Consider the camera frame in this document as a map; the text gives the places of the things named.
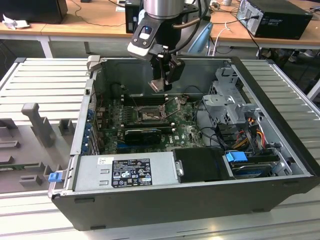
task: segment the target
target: power supply label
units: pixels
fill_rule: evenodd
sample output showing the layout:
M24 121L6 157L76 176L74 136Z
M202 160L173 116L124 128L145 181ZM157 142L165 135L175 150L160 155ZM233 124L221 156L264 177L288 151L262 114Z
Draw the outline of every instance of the power supply label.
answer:
M114 188L152 185L150 158L114 160L112 181Z

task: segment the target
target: aluminum profile table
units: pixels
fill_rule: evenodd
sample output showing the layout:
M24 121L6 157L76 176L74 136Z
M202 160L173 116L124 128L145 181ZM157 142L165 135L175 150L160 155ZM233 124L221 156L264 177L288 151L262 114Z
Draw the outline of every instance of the aluminum profile table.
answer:
M310 127L305 123L299 125L299 122L308 121L309 124L318 126L319 111L313 103L274 64L249 60L243 63L296 133L301 134L301 140L305 140L304 144L308 149L319 149L317 138L308 136L311 131L306 130ZM0 195L0 226L0 238L24 240L318 240L320 188L316 187L306 194L291 196L270 212L86 232L73 228L48 198L47 191L10 193Z
M77 122L87 80L86 58L19 59L0 81L0 115L16 125L29 125L24 103L38 103L39 114L51 124Z
M242 60L265 94L320 164L320 110L278 68L266 60ZM254 102L249 91L244 92Z

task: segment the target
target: floor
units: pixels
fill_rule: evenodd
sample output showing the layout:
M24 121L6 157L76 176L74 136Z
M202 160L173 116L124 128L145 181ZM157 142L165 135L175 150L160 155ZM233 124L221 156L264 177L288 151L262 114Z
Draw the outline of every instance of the floor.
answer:
M129 39L124 38L117 42L108 42L108 44L91 42L89 45L92 54L98 54L103 57L127 57L129 56L127 52L128 42ZM230 48L225 46L219 46L217 49L220 53L230 51ZM85 53L83 42L54 41L51 42L51 50L55 58L86 58L88 56L88 54ZM241 59L256 59L256 52L256 48L252 47L234 47L230 53L217 53L216 56L238 56ZM38 41L2 41L2 43L0 43L0 79L17 57L44 58L45 56ZM304 54L300 54L298 58L299 64L287 62L282 70L304 90L310 80L313 79L319 71L320 57L313 59Z

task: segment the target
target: desk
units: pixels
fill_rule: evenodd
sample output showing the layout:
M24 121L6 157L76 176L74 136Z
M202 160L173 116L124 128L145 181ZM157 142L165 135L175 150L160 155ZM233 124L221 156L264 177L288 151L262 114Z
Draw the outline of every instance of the desk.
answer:
M303 9L317 5L314 2L290 0ZM116 42L119 38L128 39L132 35L126 33L125 13L116 12L116 6L107 0L93 0L91 3L81 3L74 0L81 10L77 14L86 21L100 25L88 24L75 15L79 7L71 0L66 0L68 6L67 15L62 24L33 23L31 28L11 30L0 24L0 39L33 40L41 43L46 58L52 58L50 41L85 42L86 52L90 52L88 42ZM232 10L238 2L233 0L233 5L224 10ZM234 21L235 17L228 12L214 12L211 21L224 23ZM248 32L239 22L228 25L231 31L224 31L218 44L220 46L256 47ZM218 33L224 28L222 24L213 26L211 36L216 39ZM263 48L287 48L287 49L319 49L320 48L320 20L312 20L307 26L300 40L255 38Z
M289 0L302 9L309 9L319 4L311 1ZM226 11L231 11L238 2L233 0L232 6L222 6ZM228 12L213 12L211 22L224 23L234 21L236 18ZM238 47L257 47L250 38L245 27L240 22L234 22L227 25L231 31L223 31L218 39L220 46L238 46ZM213 25L211 37L215 40L218 33L225 28L224 24ZM275 39L275 38L254 38L261 48L279 48L279 49L320 49L320 20L311 20L299 40Z

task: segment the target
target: computer tower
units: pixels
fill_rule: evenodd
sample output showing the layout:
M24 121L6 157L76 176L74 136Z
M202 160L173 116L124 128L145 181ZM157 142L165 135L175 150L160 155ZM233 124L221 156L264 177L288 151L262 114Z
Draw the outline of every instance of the computer tower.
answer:
M139 10L141 0L125 1L125 32L133 34L139 21Z
M68 11L66 0L4 0L0 1L0 18L60 24Z
M256 38L300 39L313 15L286 0L242 0L236 15Z

